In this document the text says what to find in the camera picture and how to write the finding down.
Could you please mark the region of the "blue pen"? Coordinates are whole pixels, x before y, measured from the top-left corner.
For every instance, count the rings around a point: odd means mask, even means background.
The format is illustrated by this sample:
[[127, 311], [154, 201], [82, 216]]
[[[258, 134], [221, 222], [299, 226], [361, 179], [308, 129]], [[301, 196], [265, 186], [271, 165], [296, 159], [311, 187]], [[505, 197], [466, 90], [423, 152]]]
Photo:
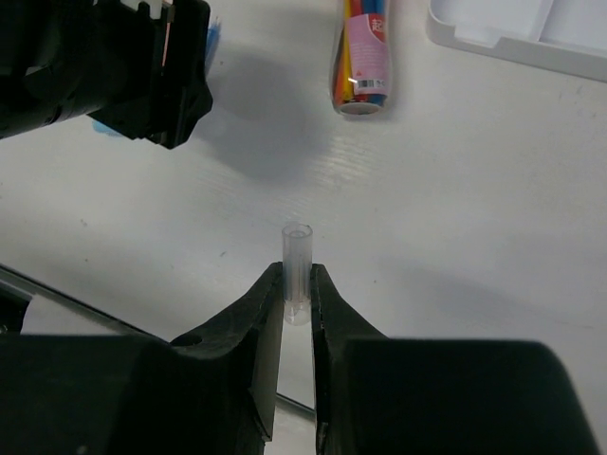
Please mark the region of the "blue pen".
[[218, 47], [221, 33], [221, 21], [218, 17], [215, 17], [208, 28], [207, 34], [207, 46], [205, 53], [205, 63], [207, 65], [212, 64], [215, 51]]

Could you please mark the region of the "clear pen cap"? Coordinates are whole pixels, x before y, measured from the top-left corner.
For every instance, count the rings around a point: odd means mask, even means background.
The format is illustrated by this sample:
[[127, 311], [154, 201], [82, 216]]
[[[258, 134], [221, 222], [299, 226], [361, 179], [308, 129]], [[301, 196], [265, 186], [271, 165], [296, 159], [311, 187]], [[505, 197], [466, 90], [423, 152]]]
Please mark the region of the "clear pen cap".
[[303, 326], [311, 319], [312, 227], [290, 223], [282, 230], [282, 242], [284, 317], [293, 326]]

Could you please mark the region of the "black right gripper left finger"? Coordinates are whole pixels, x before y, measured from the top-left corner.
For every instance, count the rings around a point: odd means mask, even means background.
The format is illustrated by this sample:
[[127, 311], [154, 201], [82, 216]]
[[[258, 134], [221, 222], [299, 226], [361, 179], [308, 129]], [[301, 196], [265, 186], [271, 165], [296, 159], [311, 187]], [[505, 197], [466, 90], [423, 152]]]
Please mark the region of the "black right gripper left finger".
[[164, 341], [3, 270], [5, 454], [260, 454], [272, 439], [282, 267]]

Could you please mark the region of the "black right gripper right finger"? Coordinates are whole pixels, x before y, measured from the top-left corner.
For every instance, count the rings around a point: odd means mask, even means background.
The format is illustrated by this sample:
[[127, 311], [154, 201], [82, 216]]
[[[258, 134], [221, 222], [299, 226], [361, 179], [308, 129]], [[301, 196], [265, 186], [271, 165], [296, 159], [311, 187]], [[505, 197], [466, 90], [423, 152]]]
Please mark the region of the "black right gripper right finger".
[[596, 454], [558, 357], [526, 340], [390, 338], [310, 278], [320, 454]]

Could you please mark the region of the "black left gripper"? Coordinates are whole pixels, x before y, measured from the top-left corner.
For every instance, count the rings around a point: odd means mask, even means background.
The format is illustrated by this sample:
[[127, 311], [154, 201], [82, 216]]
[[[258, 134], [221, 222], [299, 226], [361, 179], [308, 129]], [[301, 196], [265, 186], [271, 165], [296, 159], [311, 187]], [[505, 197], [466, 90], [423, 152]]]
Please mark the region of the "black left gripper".
[[166, 149], [212, 109], [205, 1], [4, 1], [1, 136], [89, 116]]

